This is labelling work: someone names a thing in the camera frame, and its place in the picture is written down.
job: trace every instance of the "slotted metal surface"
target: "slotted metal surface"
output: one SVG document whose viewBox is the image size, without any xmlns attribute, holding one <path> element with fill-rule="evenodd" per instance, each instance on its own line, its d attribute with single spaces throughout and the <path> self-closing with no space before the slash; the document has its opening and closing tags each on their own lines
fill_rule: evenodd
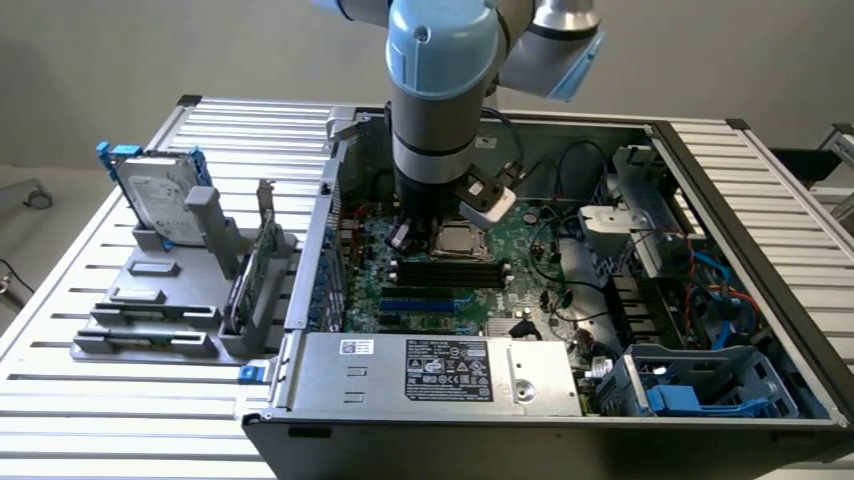
<svg viewBox="0 0 854 480">
<path fill-rule="evenodd" d="M 854 240 L 752 133 L 727 125 L 672 126 L 854 371 Z M 690 213 L 682 197 L 679 203 Z"/>
<path fill-rule="evenodd" d="M 328 160 L 323 141 L 328 113 L 328 107 L 316 105 L 204 99 L 197 107 L 175 110 L 148 147 L 203 148 L 223 208 L 240 225 L 259 221 L 257 179 L 276 179 L 277 218 L 303 241 Z M 763 248 L 775 249 L 774 257 L 791 258 L 792 248 L 815 247 L 835 255 L 810 255 L 832 259 L 834 265 L 795 262 L 778 267 L 788 269 L 788 278 L 799 279 L 803 301 L 819 303 L 824 286 L 815 282 L 834 278 L 850 286 L 850 275 L 835 263 L 835 244 L 820 229 L 808 228 L 803 215 L 787 223 L 795 203 L 763 173 L 762 160 L 743 156 L 750 149 L 735 141 L 728 127 L 714 121 L 679 125 L 694 148 L 704 151 L 703 166 L 755 173 L 755 184 L 723 171 L 715 173 L 724 195 L 742 202 L 742 214 L 766 211 L 771 199 L 788 202 L 768 224 L 762 217 L 746 217 L 755 223 L 751 233 L 763 239 Z M 80 363 L 68 355 L 92 303 L 131 254 L 132 225 L 133 215 L 115 191 L 0 339 L 0 478 L 269 480 L 273 474 L 233 420 L 236 399 L 260 405 L 267 386 L 237 386 L 237 367 Z M 836 306 L 847 308 L 842 302 Z M 285 309 L 281 300 L 277 319 Z M 814 318 L 828 331 L 847 331 L 850 317 L 842 312 L 815 312 Z M 277 345 L 273 337 L 268 346 Z M 830 471 L 818 472 L 786 470 L 768 480 L 815 479 Z"/>
</svg>

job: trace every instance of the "warning label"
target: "warning label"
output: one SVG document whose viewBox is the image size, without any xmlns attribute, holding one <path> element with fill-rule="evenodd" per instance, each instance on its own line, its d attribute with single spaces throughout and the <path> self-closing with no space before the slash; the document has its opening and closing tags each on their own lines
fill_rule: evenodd
<svg viewBox="0 0 854 480">
<path fill-rule="evenodd" d="M 407 340 L 405 396 L 416 402 L 491 402 L 486 342 Z"/>
</svg>

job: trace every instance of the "motherboard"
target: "motherboard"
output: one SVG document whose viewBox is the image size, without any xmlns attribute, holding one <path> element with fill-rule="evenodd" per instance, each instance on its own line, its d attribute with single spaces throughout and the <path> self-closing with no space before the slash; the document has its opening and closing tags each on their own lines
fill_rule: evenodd
<svg viewBox="0 0 854 480">
<path fill-rule="evenodd" d="M 536 262 L 542 272 L 562 277 L 556 239 L 534 238 L 540 214 L 542 206 L 519 204 L 488 232 L 448 221 L 429 253 L 407 257 L 383 241 L 393 212 L 347 221 L 344 330 L 504 336 L 530 320 L 546 339 L 570 336 L 572 326 L 551 315 L 560 286 L 531 268 Z"/>
</svg>

